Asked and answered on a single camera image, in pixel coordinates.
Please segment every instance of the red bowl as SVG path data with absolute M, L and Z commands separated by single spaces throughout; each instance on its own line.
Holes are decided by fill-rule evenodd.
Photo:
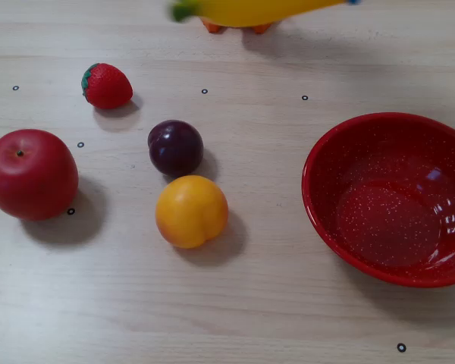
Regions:
M 302 177 L 306 211 L 346 262 L 408 287 L 455 284 L 455 130 L 382 113 L 337 125 Z

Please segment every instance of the yellow toy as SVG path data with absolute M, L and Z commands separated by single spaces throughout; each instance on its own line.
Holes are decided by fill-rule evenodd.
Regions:
M 216 27 L 253 27 L 265 30 L 286 17 L 358 0 L 176 0 L 172 17 L 181 22 L 189 17 L 202 19 L 211 33 Z

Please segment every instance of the toy fruit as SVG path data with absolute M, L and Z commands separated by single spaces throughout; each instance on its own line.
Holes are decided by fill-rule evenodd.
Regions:
M 0 139 L 0 209 L 24 220 L 64 212 L 76 195 L 76 163 L 54 134 L 25 129 Z
M 344 2 L 358 0 L 177 0 L 171 13 L 178 22 L 197 16 L 226 27 L 255 27 Z
M 81 80 L 87 102 L 97 108 L 118 108 L 133 96 L 130 81 L 123 72 L 106 63 L 88 68 Z
M 196 248 L 223 231 L 228 222 L 228 203 L 214 182 L 185 176 L 164 188 L 155 219 L 169 243 L 178 248 Z
M 190 174 L 202 161 L 202 138 L 192 125 L 184 121 L 161 122 L 150 131 L 147 141 L 153 165 L 170 177 Z

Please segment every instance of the apricot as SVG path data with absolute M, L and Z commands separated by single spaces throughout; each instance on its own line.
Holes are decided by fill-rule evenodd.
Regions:
M 155 219 L 173 246 L 196 248 L 217 237 L 228 222 L 228 202 L 221 189 L 201 176 L 185 176 L 164 188 Z

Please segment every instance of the plum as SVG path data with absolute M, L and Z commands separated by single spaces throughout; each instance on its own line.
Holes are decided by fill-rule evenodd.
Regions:
M 185 121 L 161 122 L 150 131 L 147 142 L 153 165 L 169 177 L 190 174 L 202 161 L 202 137 L 195 127 Z

